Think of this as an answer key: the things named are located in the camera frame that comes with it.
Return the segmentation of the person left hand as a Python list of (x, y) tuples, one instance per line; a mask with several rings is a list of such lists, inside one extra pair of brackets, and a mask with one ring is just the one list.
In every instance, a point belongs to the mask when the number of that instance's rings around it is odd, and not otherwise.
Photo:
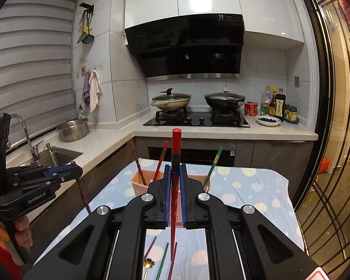
[[(16, 227), (15, 238), (19, 246), (29, 248), (33, 244), (32, 232), (29, 227), (29, 219), (23, 216), (14, 221)], [(10, 240), (6, 229), (0, 224), (0, 247), (7, 250), (5, 244)]]

